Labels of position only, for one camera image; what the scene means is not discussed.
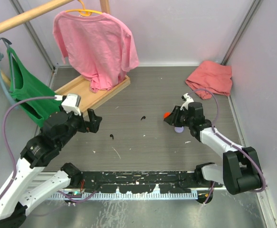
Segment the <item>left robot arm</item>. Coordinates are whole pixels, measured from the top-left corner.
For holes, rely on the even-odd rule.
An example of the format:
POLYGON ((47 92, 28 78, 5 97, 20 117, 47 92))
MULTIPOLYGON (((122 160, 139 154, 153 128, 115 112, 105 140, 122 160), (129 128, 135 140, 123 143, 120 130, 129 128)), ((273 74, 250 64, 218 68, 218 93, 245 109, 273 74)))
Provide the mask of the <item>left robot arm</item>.
POLYGON ((30 139, 20 154, 16 170, 0 189, 0 228, 19 228, 26 217, 54 192, 77 188, 83 179, 72 163, 65 163, 49 180, 33 190, 32 181, 59 155, 77 133, 96 133, 102 117, 88 109, 89 121, 74 112, 52 113, 43 123, 41 132, 30 139))

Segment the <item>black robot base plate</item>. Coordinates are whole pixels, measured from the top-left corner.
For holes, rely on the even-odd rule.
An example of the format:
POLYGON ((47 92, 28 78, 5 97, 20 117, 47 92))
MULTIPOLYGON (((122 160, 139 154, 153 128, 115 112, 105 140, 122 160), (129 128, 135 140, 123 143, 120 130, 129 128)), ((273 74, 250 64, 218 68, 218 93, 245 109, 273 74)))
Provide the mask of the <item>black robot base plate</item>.
POLYGON ((194 188, 210 188, 209 180, 198 181, 190 171, 84 171, 63 189, 83 189, 86 193, 122 194, 151 193, 159 187, 160 193, 190 193, 194 188))

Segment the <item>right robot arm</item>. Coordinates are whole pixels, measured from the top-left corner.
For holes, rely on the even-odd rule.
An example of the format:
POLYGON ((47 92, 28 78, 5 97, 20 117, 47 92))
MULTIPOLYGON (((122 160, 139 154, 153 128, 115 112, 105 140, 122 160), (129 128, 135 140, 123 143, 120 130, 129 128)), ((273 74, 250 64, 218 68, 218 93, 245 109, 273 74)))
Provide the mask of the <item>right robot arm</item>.
POLYGON ((261 170, 258 155, 253 147, 243 147, 223 136, 205 118, 203 106, 199 102, 185 102, 175 106, 164 121, 174 127, 187 127, 191 135, 209 146, 222 158, 222 166, 214 163, 196 167, 195 183, 206 187, 211 181, 222 184, 232 195, 246 191, 261 192, 266 187, 266 181, 261 170))

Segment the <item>orange earbud case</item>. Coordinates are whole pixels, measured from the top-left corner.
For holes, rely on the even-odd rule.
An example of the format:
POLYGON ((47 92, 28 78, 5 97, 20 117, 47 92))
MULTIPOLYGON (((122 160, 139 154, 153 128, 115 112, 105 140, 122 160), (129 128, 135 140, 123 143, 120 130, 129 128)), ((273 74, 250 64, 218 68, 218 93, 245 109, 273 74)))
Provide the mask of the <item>orange earbud case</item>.
POLYGON ((170 115, 170 113, 169 113, 169 112, 166 112, 166 113, 164 114, 164 118, 168 117, 169 115, 170 115))

